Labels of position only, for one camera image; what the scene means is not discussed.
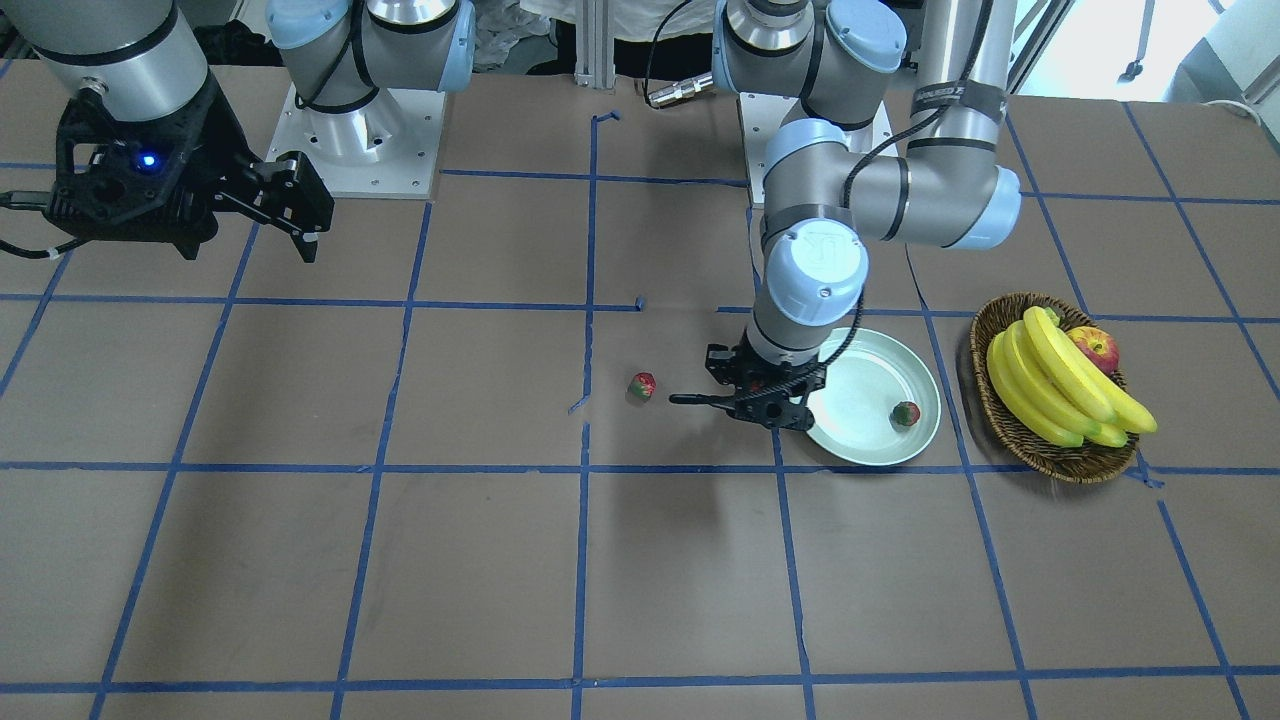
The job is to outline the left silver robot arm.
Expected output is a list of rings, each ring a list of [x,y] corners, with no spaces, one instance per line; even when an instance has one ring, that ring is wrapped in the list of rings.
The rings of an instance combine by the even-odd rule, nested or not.
[[[1018,174],[996,159],[1007,106],[1014,1],[928,1],[908,128],[870,129],[908,53],[882,1],[721,1],[714,82],[791,97],[765,146],[762,284],[742,338],[705,366],[726,396],[687,396],[732,419],[808,430],[820,346],[860,316],[874,242],[986,250],[1015,227]]]

